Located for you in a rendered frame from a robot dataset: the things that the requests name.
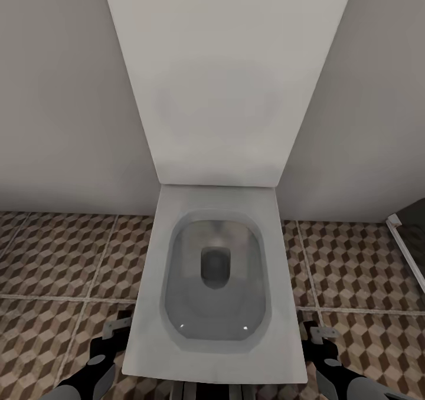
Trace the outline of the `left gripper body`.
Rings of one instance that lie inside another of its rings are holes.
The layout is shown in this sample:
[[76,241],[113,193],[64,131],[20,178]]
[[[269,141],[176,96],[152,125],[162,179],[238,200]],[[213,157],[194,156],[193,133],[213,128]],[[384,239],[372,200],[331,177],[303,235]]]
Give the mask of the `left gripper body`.
[[111,339],[103,340],[102,337],[93,339],[90,342],[89,358],[91,358],[96,351],[98,351],[101,347],[104,347],[104,346],[113,347],[115,352],[126,350],[127,336],[128,336],[127,333],[128,332],[126,330],[122,330],[122,331],[116,332]]

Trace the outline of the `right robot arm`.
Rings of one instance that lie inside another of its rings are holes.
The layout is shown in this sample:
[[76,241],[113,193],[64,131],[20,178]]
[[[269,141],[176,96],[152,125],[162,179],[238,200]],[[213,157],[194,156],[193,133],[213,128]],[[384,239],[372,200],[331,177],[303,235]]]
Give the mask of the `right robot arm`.
[[324,337],[340,337],[331,327],[310,327],[311,340],[302,340],[305,362],[313,362],[316,380],[329,400],[417,400],[345,367],[337,358],[336,346]]

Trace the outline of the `mousetrap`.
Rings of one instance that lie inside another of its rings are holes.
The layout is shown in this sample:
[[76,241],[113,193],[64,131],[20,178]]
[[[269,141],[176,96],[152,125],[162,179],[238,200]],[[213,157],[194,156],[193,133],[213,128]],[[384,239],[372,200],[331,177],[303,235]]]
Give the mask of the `mousetrap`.
[[303,322],[303,324],[304,324],[305,329],[306,329],[306,332],[307,332],[307,334],[309,336],[309,340],[311,340],[312,335],[310,333],[310,327],[319,327],[318,326],[318,323],[317,323],[316,320],[312,320],[312,321],[308,321],[308,322]]
[[131,317],[131,315],[132,315],[132,310],[119,310],[117,320]]

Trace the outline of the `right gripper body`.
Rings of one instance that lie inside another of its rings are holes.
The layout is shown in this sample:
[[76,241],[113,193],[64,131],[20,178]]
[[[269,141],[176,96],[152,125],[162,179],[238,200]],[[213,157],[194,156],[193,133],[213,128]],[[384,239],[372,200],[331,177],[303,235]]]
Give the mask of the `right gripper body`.
[[314,356],[316,353],[325,352],[334,355],[337,358],[336,346],[329,341],[323,340],[322,345],[316,345],[310,340],[302,340],[303,355],[305,362],[314,362]]

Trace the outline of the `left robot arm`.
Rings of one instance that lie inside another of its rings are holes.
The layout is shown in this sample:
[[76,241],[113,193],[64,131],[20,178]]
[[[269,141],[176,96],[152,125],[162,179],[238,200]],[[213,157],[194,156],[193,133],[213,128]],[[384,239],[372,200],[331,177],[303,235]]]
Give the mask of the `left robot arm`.
[[38,400],[101,400],[113,385],[116,374],[113,360],[116,352],[126,350],[132,320],[128,317],[104,323],[102,337],[90,342],[86,366]]

